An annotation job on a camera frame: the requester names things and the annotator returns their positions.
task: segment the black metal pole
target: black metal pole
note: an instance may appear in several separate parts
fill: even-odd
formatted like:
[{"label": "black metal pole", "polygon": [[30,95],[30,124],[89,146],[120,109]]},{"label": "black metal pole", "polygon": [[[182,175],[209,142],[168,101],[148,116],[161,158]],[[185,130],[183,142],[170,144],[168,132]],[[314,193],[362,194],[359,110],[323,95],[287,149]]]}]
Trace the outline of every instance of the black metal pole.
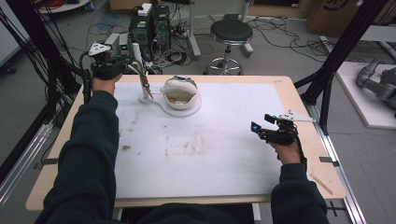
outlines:
[{"label": "black metal pole", "polygon": [[334,49],[330,53],[327,60],[322,65],[319,73],[315,73],[314,77],[308,77],[305,82],[296,82],[295,86],[302,86],[307,81],[312,80],[308,90],[301,95],[303,101],[311,105],[316,103],[316,100],[323,91],[322,108],[320,110],[320,127],[326,129],[327,117],[329,113],[329,104],[332,88],[332,79],[334,78],[338,68],[345,61],[349,53],[353,50],[355,45],[360,41],[361,37],[372,24],[375,17],[382,10],[388,0],[367,0],[361,5],[355,17],[352,19]]}]

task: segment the dark sleeve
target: dark sleeve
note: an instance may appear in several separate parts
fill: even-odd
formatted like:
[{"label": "dark sleeve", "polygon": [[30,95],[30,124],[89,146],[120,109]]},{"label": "dark sleeve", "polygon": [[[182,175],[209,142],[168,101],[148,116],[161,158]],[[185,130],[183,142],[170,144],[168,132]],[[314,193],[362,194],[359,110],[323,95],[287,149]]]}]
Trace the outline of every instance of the dark sleeve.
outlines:
[{"label": "dark sleeve", "polygon": [[89,223],[112,217],[119,147],[117,100],[95,91],[73,122],[59,157],[58,175],[35,223]]},{"label": "dark sleeve", "polygon": [[317,185],[307,179],[302,164],[283,165],[279,182],[271,196],[274,224],[329,223],[327,205]]}]

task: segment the person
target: person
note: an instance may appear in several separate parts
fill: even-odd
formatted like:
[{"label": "person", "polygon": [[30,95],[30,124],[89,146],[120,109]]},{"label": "person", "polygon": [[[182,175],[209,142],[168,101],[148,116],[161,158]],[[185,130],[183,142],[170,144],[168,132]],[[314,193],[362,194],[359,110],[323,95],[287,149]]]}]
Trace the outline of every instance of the person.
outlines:
[{"label": "person", "polygon": [[[115,83],[92,79],[92,98],[75,115],[70,139],[58,162],[58,175],[35,223],[119,223],[112,221],[116,196],[115,160],[119,148]],[[314,182],[307,179],[295,144],[270,143],[283,163],[272,191],[273,221],[329,223],[327,206]],[[169,203],[153,209],[137,223],[241,223],[212,206]]]}]

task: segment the concrete floor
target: concrete floor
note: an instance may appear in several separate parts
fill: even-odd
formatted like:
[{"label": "concrete floor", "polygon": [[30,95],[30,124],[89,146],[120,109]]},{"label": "concrete floor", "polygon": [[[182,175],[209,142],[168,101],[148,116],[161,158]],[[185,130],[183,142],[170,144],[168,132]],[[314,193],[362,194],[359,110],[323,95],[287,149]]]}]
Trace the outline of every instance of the concrete floor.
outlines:
[{"label": "concrete floor", "polygon": [[[98,31],[97,23],[118,24],[113,32],[122,32],[129,26],[129,12],[112,11],[106,1],[96,5],[92,13],[85,12],[82,8],[56,14],[56,21],[71,48],[72,55],[77,59],[82,50],[89,48],[93,41],[106,39],[105,35],[92,35]],[[208,34],[211,19],[201,17],[195,20],[196,27],[204,25],[197,34]],[[287,29],[300,37],[299,44],[307,40],[318,41],[318,35],[311,35],[305,29],[305,21],[289,20]],[[292,40],[279,30],[264,32],[273,44],[288,46]],[[171,66],[163,69],[164,74],[200,75],[205,66],[213,59],[218,58],[225,50],[224,46],[215,42],[207,35],[198,35],[197,41],[203,53],[199,61],[194,61],[188,66]],[[250,58],[240,49],[233,49],[233,58],[240,62],[246,75],[257,76],[288,76],[293,81],[300,80],[316,72],[321,62],[294,52],[288,48],[279,48],[269,44],[263,35],[255,31],[250,42],[255,52]],[[361,42],[354,48],[351,56],[370,62],[375,55],[381,55],[388,63],[395,63],[382,49],[373,47],[375,43]],[[319,61],[325,57],[312,54],[309,49],[298,49]],[[10,150],[16,145],[27,127],[44,105],[44,84],[32,72],[32,65],[23,53],[16,55],[12,60],[17,68],[16,74],[0,72],[0,99],[2,102],[0,112],[0,161],[4,161]],[[89,67],[90,61],[84,61],[84,66]],[[329,113],[329,133],[332,143],[340,158],[346,176],[357,197],[361,210],[367,223],[395,223],[396,222],[396,180],[393,174],[396,168],[393,165],[396,159],[395,131],[366,128],[358,112],[349,100],[345,90],[334,79],[332,86],[332,99]],[[39,170],[34,168],[39,162],[41,154],[50,146],[58,130],[54,130],[43,146],[37,158],[28,169],[22,180],[0,210],[2,223],[33,223],[38,212],[27,211],[24,207],[26,199],[38,177]],[[334,206],[344,207],[341,201],[334,201]],[[270,206],[261,203],[263,223],[272,223]],[[331,223],[350,223],[345,211],[329,211]]]}]

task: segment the hand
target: hand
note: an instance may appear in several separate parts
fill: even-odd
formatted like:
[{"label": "hand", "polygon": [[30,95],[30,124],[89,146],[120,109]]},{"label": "hand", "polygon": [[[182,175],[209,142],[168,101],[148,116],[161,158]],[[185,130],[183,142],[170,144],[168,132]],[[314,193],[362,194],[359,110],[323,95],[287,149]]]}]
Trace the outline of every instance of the hand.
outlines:
[{"label": "hand", "polygon": [[271,142],[269,144],[279,155],[282,164],[301,163],[299,154],[300,149],[297,147],[296,143],[292,143],[288,146],[282,146]]},{"label": "hand", "polygon": [[120,80],[122,74],[113,77],[110,80],[102,80],[97,77],[92,78],[92,91],[107,91],[108,93],[114,95],[114,90],[116,89],[116,82]]}]

